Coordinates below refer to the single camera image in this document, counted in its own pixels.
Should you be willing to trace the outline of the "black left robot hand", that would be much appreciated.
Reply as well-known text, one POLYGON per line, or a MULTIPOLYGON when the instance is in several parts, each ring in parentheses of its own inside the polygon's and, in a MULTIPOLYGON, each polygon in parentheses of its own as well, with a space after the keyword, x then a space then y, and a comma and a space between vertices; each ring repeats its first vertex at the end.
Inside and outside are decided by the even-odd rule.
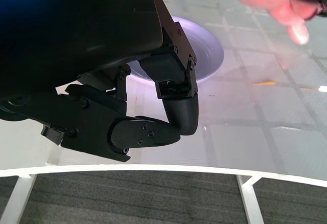
POLYGON ((120 162, 193 135, 196 54, 163 0, 1 0, 1 119, 31 119, 58 146, 120 162), (127 115, 139 62, 167 121, 127 115))

